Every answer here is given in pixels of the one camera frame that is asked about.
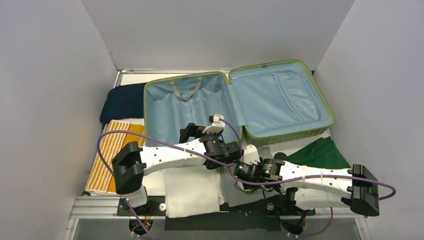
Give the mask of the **white shirt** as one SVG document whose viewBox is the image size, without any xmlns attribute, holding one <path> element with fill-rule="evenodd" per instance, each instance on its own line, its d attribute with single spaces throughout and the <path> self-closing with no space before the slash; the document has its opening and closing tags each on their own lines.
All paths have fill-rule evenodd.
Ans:
<svg viewBox="0 0 424 240">
<path fill-rule="evenodd" d="M 168 218 L 215 213 L 225 203 L 221 175 L 205 166 L 168 168 L 142 180 L 148 196 L 165 197 Z"/>
</svg>

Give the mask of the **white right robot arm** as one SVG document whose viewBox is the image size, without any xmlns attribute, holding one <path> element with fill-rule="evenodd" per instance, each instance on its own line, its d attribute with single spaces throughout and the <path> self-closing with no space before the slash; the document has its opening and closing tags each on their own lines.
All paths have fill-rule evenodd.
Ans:
<svg viewBox="0 0 424 240">
<path fill-rule="evenodd" d="M 281 187 L 289 196 L 284 210 L 295 214 L 314 208 L 349 208 L 367 217 L 380 214 L 377 178 L 368 168 L 326 169 L 297 165 L 282 159 L 264 159 L 259 163 L 237 163 L 233 174 L 244 187 Z"/>
</svg>

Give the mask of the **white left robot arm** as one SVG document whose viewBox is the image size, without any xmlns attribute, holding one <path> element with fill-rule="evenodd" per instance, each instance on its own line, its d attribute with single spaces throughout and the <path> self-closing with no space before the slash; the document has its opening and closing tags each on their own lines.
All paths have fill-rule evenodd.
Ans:
<svg viewBox="0 0 424 240">
<path fill-rule="evenodd" d="M 238 142 L 225 143 L 220 139 L 223 127 L 199 126 L 189 123 L 179 131 L 179 143 L 166 146 L 141 147 L 127 143 L 112 159 L 115 190 L 129 201 L 137 215 L 150 207 L 143 178 L 151 173 L 170 168 L 205 166 L 214 170 L 236 162 L 242 156 Z"/>
</svg>

